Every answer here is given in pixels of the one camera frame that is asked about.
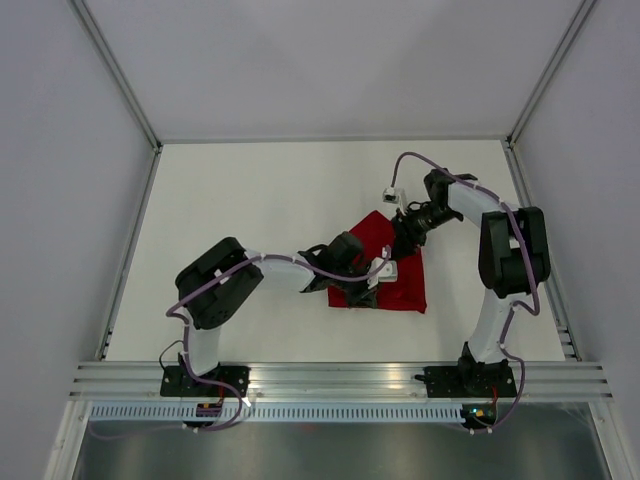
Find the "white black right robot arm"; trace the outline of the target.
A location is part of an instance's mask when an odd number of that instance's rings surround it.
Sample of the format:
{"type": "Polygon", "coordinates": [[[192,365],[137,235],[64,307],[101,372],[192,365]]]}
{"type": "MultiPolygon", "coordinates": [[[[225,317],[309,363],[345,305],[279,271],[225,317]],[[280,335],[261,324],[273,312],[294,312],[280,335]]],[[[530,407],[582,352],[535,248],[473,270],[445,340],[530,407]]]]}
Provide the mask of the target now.
{"type": "Polygon", "coordinates": [[[505,339],[517,307],[540,310],[538,287],[551,273],[544,213],[538,207],[508,206],[470,174],[434,169],[424,185],[427,201],[408,204],[391,220],[393,260],[417,253],[441,225],[469,220],[480,232],[478,272],[485,294],[456,366],[427,367],[418,378],[432,398],[513,397],[505,339]]]}

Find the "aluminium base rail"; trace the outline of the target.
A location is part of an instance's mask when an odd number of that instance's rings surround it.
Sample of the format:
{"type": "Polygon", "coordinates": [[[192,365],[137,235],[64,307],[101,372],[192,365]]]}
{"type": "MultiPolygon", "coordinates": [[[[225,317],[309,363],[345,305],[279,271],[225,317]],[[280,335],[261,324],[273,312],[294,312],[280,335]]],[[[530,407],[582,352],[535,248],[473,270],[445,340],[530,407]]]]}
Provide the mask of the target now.
{"type": "MultiPolygon", "coordinates": [[[[437,389],[416,377],[423,363],[250,363],[246,395],[266,402],[436,401],[437,389]]],[[[598,402],[613,399],[603,367],[594,362],[529,362],[524,402],[598,402]]],[[[162,368],[152,362],[82,362],[70,400],[159,400],[162,368]]]]}

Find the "aluminium frame post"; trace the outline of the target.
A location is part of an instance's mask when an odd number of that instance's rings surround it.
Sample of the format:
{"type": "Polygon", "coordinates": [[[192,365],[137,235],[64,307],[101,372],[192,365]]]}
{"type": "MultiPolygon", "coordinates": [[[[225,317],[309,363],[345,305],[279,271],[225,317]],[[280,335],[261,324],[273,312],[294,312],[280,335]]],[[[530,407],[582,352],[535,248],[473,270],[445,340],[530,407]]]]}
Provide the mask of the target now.
{"type": "Polygon", "coordinates": [[[89,4],[83,0],[70,0],[68,1],[68,5],[91,42],[108,75],[115,84],[119,95],[132,115],[138,129],[150,145],[152,151],[154,153],[159,152],[162,148],[162,141],[151,125],[142,104],[120,62],[116,58],[89,4]]]}
{"type": "Polygon", "coordinates": [[[512,149],[524,133],[598,4],[598,0],[581,0],[579,2],[512,128],[505,136],[503,145],[506,148],[512,149]]]}

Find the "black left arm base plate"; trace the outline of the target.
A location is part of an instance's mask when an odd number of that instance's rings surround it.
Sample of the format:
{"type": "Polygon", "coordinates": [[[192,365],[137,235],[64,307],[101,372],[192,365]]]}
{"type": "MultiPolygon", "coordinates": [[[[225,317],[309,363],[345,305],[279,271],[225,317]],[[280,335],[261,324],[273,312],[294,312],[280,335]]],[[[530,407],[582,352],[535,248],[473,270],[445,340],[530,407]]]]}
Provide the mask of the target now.
{"type": "Polygon", "coordinates": [[[231,398],[235,390],[245,397],[249,386],[250,368],[248,366],[222,365],[196,380],[188,374],[183,365],[164,368],[160,386],[161,397],[195,398],[224,397],[231,398]]]}

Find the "red cloth napkin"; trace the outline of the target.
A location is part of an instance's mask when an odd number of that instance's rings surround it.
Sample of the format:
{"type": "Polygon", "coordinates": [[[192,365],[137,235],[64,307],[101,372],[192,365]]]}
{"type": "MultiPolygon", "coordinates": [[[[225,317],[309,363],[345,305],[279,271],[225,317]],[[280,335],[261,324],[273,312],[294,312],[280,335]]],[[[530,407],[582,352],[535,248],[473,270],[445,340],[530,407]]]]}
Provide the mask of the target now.
{"type": "MultiPolygon", "coordinates": [[[[371,260],[381,255],[385,246],[392,246],[394,232],[391,221],[374,210],[349,230],[364,246],[361,266],[370,266],[371,260]]],[[[380,283],[377,288],[377,309],[414,311],[424,314],[427,308],[422,254],[397,260],[398,279],[394,283],[380,283]]],[[[330,308],[348,308],[347,293],[338,287],[328,288],[330,308]]]]}

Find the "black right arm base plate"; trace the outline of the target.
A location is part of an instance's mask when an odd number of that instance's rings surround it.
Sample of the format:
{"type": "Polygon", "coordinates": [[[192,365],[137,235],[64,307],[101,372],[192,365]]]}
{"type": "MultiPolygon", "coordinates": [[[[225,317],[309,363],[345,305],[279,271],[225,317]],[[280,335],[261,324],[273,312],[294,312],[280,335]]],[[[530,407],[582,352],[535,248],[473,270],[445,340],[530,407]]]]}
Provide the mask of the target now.
{"type": "Polygon", "coordinates": [[[421,382],[429,398],[515,398],[517,387],[510,367],[497,370],[468,371],[458,366],[429,366],[423,369],[421,382]]]}

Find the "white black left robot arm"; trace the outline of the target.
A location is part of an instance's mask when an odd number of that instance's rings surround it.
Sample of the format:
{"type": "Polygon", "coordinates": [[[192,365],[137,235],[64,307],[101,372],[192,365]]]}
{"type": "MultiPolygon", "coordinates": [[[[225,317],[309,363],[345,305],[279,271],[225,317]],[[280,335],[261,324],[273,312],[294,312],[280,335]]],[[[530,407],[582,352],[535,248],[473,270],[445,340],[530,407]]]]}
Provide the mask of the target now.
{"type": "Polygon", "coordinates": [[[363,244],[349,232],[289,255],[246,249],[236,238],[224,238],[178,274],[178,301],[166,312],[184,324],[184,385],[198,396],[216,389],[222,327],[255,291],[305,294],[333,287],[351,301],[369,302],[388,261],[386,247],[366,259],[363,244]]]}

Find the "aluminium frame post left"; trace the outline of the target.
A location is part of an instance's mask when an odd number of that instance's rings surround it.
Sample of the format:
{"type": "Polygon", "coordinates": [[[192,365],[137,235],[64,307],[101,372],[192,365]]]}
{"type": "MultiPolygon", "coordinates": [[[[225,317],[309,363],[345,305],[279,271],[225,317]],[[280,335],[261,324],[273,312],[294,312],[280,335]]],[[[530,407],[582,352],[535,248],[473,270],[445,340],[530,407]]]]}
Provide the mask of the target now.
{"type": "Polygon", "coordinates": [[[91,42],[108,75],[115,84],[119,95],[132,115],[138,129],[150,145],[152,151],[154,153],[159,152],[162,148],[162,141],[151,125],[142,104],[120,62],[116,58],[89,4],[83,0],[70,0],[68,1],[68,5],[91,42]]]}

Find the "aluminium frame post right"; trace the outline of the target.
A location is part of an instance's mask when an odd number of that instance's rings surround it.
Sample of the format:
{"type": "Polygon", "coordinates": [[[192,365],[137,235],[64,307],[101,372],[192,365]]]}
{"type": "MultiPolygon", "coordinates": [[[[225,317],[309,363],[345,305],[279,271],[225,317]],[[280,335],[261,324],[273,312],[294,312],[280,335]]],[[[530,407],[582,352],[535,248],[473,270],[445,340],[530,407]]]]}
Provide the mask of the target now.
{"type": "Polygon", "coordinates": [[[598,4],[598,0],[581,0],[579,2],[512,128],[505,136],[503,145],[506,148],[512,149],[524,133],[598,4]]]}

